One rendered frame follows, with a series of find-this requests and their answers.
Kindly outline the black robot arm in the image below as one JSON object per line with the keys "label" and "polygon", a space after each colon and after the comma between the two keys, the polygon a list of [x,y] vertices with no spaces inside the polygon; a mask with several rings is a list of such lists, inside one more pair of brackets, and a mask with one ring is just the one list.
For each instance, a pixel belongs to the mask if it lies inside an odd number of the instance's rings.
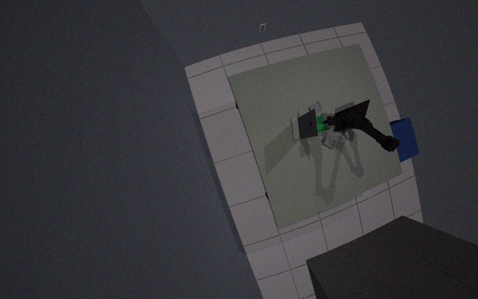
{"label": "black robot arm", "polygon": [[[386,151],[394,151],[398,145],[400,145],[400,141],[392,136],[386,136],[382,134],[380,131],[376,130],[369,119],[361,117],[358,115],[353,115],[351,113],[341,113],[339,115],[339,120],[343,121],[344,123],[347,122],[347,125],[353,129],[358,129],[364,131],[367,135],[370,135],[374,138],[379,144],[381,144],[382,148]],[[350,125],[351,124],[351,125]],[[335,128],[334,131],[340,132],[343,130],[342,123],[334,123]]]}

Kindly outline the green square zone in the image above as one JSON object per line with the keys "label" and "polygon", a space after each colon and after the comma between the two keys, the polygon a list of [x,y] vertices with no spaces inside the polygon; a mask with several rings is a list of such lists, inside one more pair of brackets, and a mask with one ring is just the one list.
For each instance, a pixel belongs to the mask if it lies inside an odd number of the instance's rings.
{"label": "green square zone", "polygon": [[316,119],[317,119],[317,127],[318,127],[318,132],[319,133],[322,132],[322,131],[328,130],[326,124],[321,125],[321,123],[323,121],[325,121],[323,116],[317,117]]}

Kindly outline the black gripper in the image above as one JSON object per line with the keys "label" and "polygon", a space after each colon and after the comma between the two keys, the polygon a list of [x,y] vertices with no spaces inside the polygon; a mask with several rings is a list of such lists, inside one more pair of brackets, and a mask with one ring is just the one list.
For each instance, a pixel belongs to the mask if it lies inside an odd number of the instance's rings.
{"label": "black gripper", "polygon": [[334,117],[327,116],[327,120],[325,120],[323,124],[327,124],[327,123],[328,125],[334,125],[334,123],[344,123],[344,122],[339,120],[339,115],[338,115]]}

